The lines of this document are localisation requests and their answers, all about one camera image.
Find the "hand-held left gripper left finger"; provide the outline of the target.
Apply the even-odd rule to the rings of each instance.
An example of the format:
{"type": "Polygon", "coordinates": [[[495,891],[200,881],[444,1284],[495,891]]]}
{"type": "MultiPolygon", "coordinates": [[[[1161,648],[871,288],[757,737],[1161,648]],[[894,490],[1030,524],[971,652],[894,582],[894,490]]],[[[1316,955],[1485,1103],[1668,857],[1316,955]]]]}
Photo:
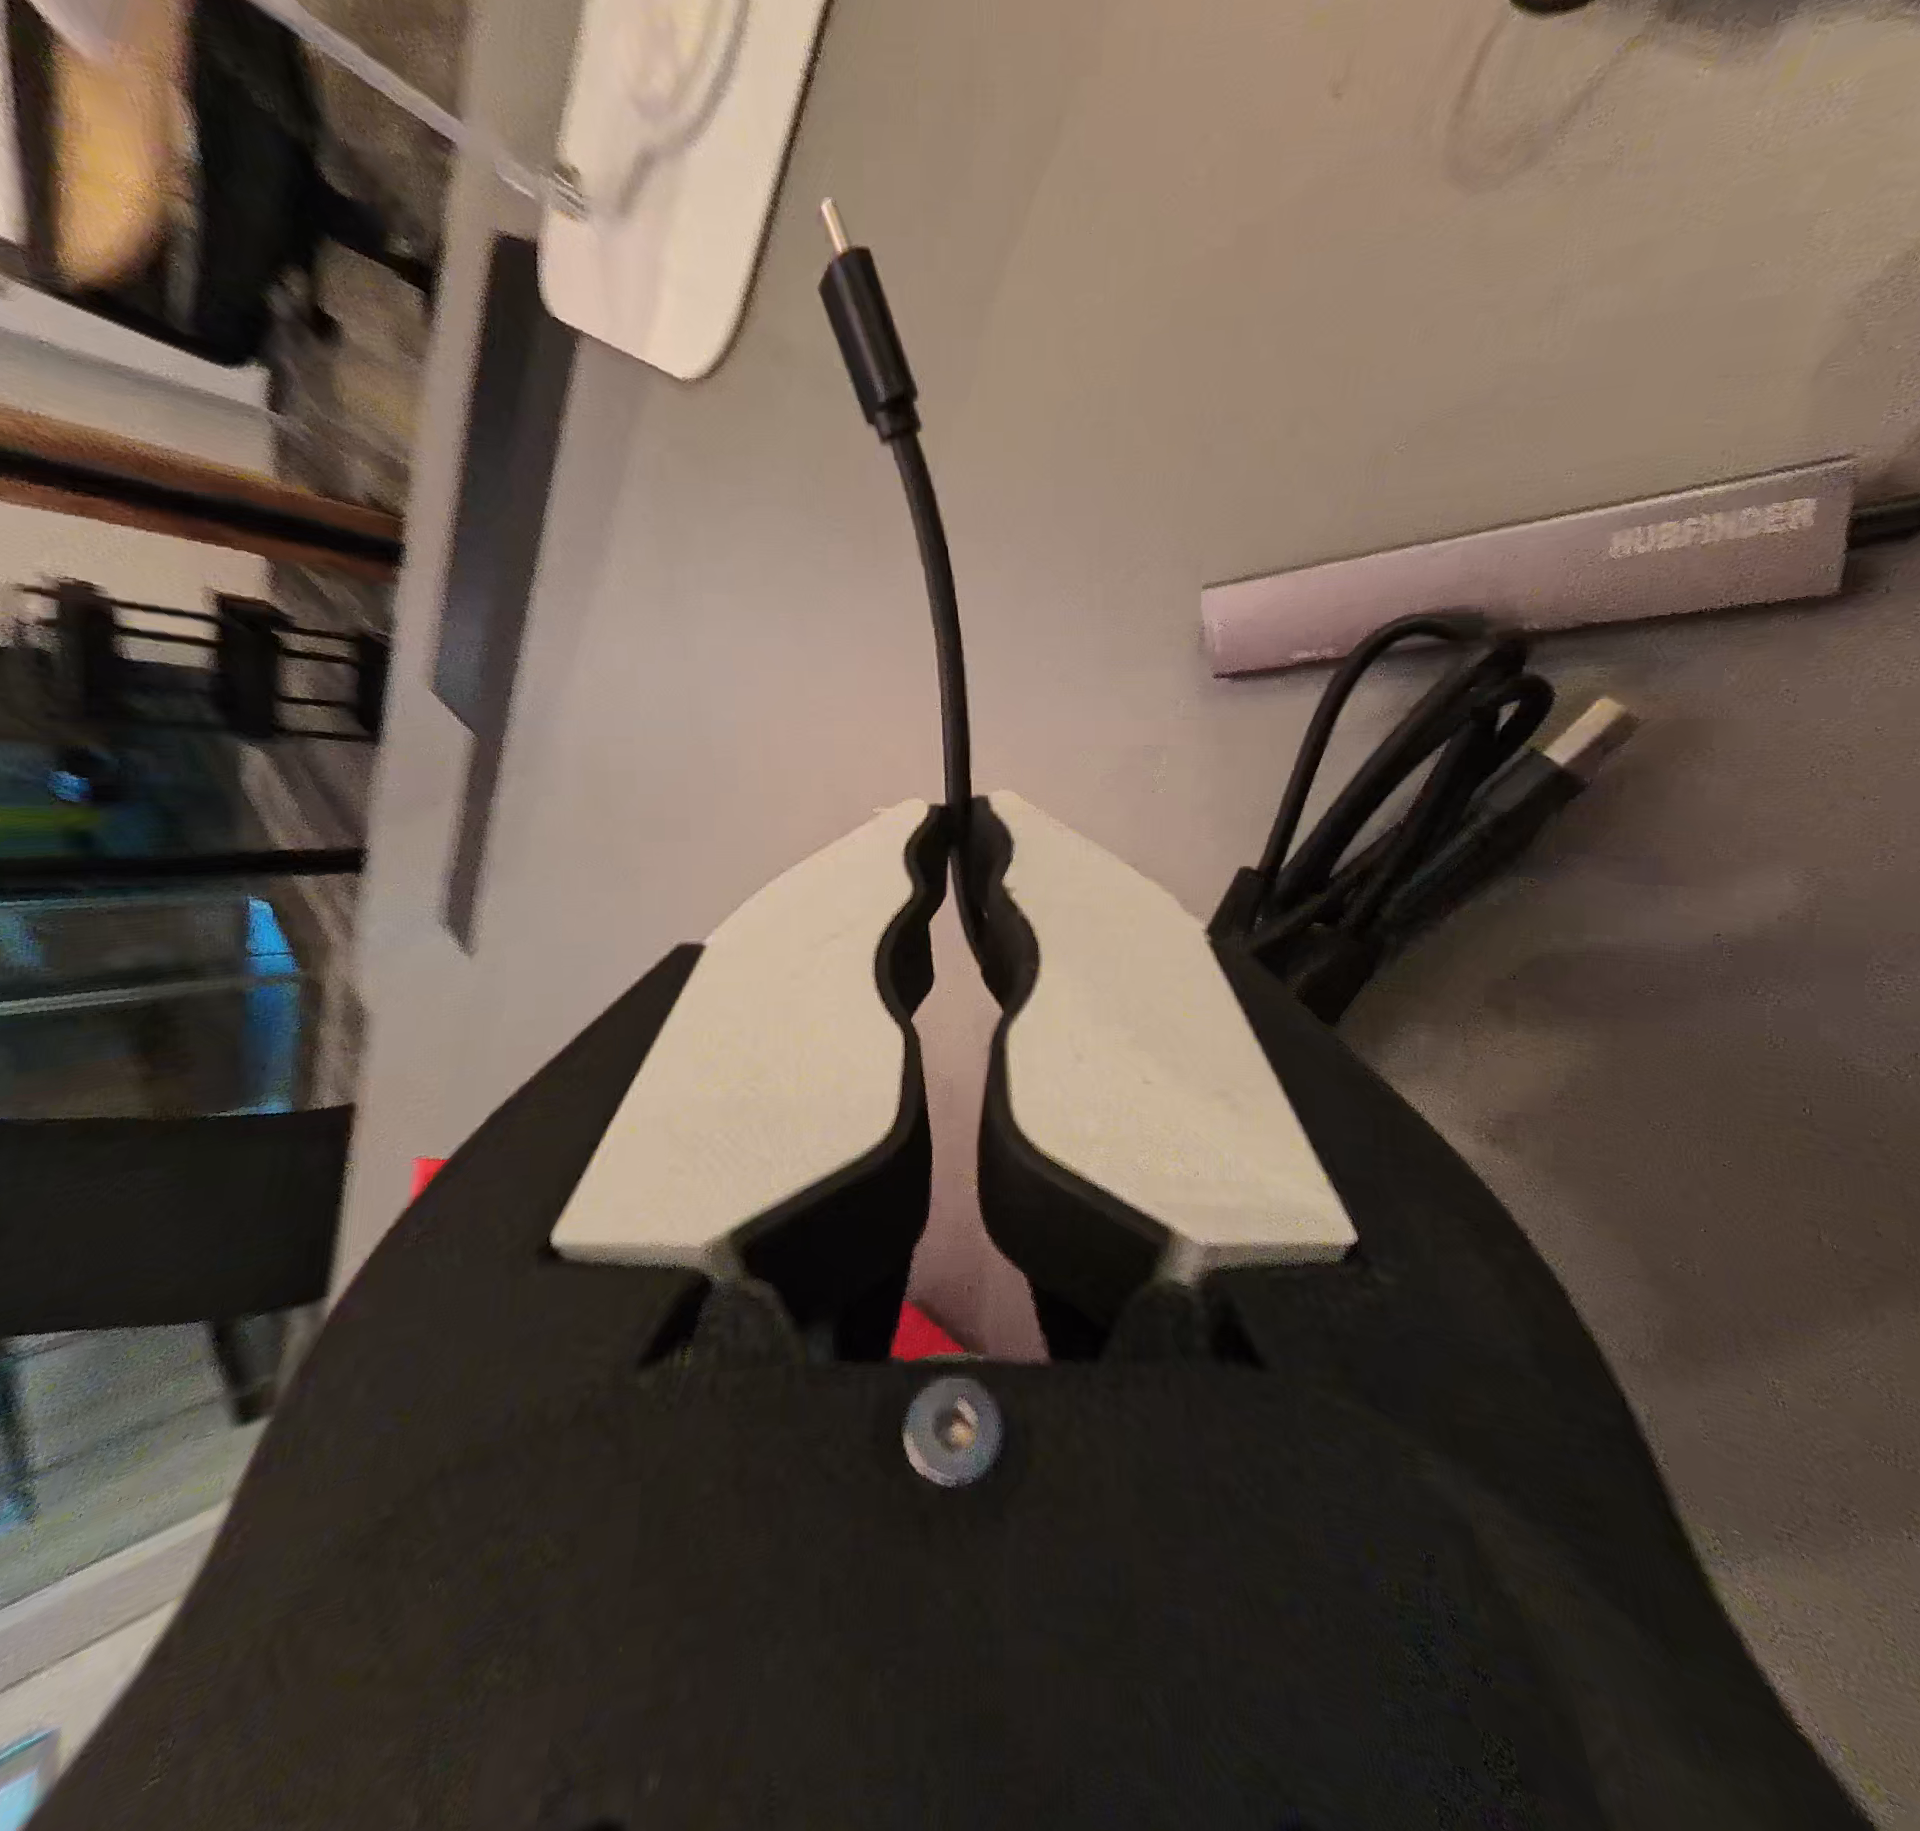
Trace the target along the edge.
{"type": "Polygon", "coordinates": [[[927,1222],[913,1018],[940,902],[948,803],[902,802],[708,927],[553,1250],[766,1284],[833,1359],[892,1359],[927,1222]]]}

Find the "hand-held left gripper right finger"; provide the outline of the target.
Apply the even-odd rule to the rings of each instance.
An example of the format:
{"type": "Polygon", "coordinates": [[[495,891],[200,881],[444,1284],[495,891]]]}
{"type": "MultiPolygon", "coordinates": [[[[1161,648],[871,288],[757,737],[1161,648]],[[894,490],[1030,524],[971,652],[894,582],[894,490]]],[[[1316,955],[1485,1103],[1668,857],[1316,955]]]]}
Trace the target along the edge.
{"type": "Polygon", "coordinates": [[[971,947],[998,998],[982,1222],[1046,1359],[1098,1359],[1144,1289],[1357,1250],[1213,927],[1021,793],[971,813],[971,947]]]}

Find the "red plastic bin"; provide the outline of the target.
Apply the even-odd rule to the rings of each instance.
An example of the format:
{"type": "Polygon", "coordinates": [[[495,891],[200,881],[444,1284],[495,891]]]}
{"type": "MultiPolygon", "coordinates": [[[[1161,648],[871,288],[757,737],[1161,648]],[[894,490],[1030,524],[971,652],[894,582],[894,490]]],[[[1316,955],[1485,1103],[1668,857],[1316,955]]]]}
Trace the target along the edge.
{"type": "MultiPolygon", "coordinates": [[[[407,1201],[414,1201],[436,1184],[436,1169],[444,1169],[444,1155],[414,1155],[407,1201]]],[[[892,1359],[894,1364],[956,1364],[956,1359],[971,1359],[971,1347],[940,1316],[927,1316],[916,1299],[902,1299],[892,1359]]]]}

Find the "long silver usb hub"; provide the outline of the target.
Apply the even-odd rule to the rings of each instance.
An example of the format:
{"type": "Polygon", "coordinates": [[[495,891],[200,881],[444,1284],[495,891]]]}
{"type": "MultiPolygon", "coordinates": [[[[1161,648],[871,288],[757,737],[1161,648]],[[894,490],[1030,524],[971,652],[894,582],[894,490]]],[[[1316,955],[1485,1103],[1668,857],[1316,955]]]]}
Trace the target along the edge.
{"type": "Polygon", "coordinates": [[[1589,630],[1840,591],[1847,454],[1473,536],[1241,572],[1199,591],[1213,677],[1326,664],[1406,616],[1589,630]]]}

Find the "black metal cart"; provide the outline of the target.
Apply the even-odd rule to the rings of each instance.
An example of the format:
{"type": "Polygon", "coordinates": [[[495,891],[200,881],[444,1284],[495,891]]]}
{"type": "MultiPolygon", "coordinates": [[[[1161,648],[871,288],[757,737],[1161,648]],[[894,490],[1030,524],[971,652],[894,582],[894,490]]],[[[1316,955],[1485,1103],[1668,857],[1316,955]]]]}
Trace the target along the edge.
{"type": "Polygon", "coordinates": [[[391,636],[316,630],[271,597],[210,591],[200,610],[171,610],[37,582],[4,591],[4,630],[29,706],[65,733],[376,743],[391,722],[391,636]]]}

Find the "white document stand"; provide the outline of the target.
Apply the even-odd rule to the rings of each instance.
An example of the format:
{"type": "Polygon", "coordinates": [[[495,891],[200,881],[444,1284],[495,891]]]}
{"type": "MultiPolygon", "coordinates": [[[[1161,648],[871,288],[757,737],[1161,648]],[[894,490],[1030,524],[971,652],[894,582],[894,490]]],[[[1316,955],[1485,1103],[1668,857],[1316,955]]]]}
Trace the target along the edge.
{"type": "Polygon", "coordinates": [[[546,308],[697,382],[739,340],[825,0],[580,0],[563,126],[511,152],[301,0],[246,0],[541,207],[546,308]]]}

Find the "brown desk black frame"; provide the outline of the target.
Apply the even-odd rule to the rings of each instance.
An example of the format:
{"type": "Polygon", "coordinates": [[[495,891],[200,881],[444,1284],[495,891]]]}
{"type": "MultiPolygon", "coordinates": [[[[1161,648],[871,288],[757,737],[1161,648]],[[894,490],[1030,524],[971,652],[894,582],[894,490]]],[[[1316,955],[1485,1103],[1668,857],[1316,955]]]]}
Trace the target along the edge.
{"type": "Polygon", "coordinates": [[[407,524],[384,504],[19,404],[0,409],[0,503],[364,582],[407,561],[407,524]]]}

